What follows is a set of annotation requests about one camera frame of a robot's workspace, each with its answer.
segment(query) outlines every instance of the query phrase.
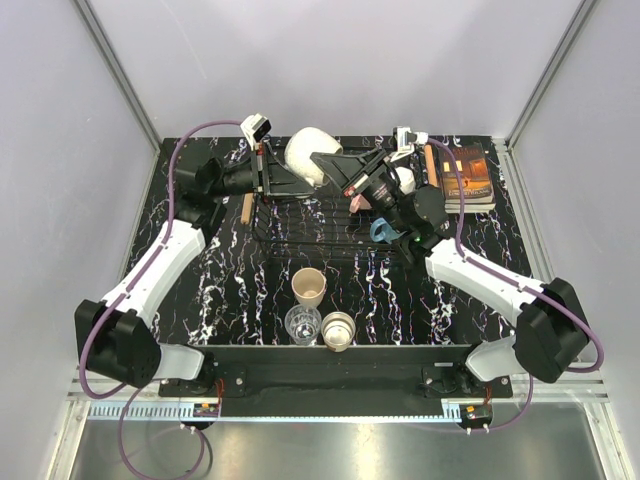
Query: book cover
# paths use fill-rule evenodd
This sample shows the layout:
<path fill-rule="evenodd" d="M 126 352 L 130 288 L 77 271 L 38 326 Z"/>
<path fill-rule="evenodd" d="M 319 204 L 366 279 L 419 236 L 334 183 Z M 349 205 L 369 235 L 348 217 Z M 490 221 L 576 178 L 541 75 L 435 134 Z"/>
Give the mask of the book cover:
<path fill-rule="evenodd" d="M 493 203 L 493 185 L 482 145 L 457 147 L 452 151 L 462 177 L 465 203 Z M 459 203 L 460 190 L 451 161 L 445 152 L 439 152 L 439 158 L 445 203 Z"/>

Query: metal floor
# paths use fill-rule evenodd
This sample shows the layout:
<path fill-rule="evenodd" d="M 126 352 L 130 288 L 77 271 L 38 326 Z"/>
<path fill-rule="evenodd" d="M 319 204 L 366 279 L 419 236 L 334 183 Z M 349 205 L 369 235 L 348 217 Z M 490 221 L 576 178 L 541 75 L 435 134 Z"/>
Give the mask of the metal floor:
<path fill-rule="evenodd" d="M 516 407 L 496 405 L 495 424 Z M 148 439 L 172 424 L 127 422 L 126 450 L 146 475 L 184 474 L 199 451 L 183 431 Z M 132 478 L 119 461 L 117 422 L 89 421 L 72 479 Z M 452 433 L 429 431 L 429 428 Z M 193 479 L 408 480 L 604 479 L 585 412 L 576 404 L 534 404 L 522 421 L 502 432 L 467 437 L 453 425 L 230 424 L 205 431 L 214 460 Z"/>

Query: pink object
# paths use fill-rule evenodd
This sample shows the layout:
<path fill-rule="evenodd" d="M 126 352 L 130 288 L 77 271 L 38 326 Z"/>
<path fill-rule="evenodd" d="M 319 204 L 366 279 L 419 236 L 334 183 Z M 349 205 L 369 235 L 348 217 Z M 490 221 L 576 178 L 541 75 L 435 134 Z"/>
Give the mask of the pink object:
<path fill-rule="evenodd" d="M 358 210 L 371 210 L 371 205 L 362 195 L 356 195 L 351 199 L 351 205 L 349 205 L 349 211 L 356 213 Z"/>

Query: wooden stick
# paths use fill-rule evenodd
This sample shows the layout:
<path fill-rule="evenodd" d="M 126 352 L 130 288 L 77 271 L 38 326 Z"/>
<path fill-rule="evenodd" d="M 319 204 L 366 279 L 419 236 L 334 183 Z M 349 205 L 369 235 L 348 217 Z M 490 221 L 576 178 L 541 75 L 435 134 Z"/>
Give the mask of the wooden stick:
<path fill-rule="evenodd" d="M 427 164 L 427 180 L 434 187 L 438 186 L 438 174 L 436 173 L 436 162 L 433 159 L 431 145 L 424 146 L 424 161 Z"/>
<path fill-rule="evenodd" d="M 245 193 L 242 202 L 242 215 L 240 215 L 240 223 L 249 225 L 251 223 L 251 212 L 253 211 L 253 193 Z"/>

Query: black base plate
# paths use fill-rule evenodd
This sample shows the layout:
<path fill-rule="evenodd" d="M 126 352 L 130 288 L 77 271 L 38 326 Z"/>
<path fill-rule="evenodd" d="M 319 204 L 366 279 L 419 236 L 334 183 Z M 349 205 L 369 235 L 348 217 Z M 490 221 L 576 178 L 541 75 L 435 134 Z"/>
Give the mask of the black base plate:
<path fill-rule="evenodd" d="M 442 398 L 485 395 L 484 388 L 443 395 L 424 386 L 423 372 L 436 380 L 446 376 L 466 358 L 468 346 L 363 346 L 341 353 L 296 346 L 199 349 L 213 353 L 224 381 L 224 417 L 441 415 Z M 513 396 L 508 381 L 496 379 L 491 386 L 493 398 Z M 169 384 L 160 388 L 160 396 L 194 392 Z"/>

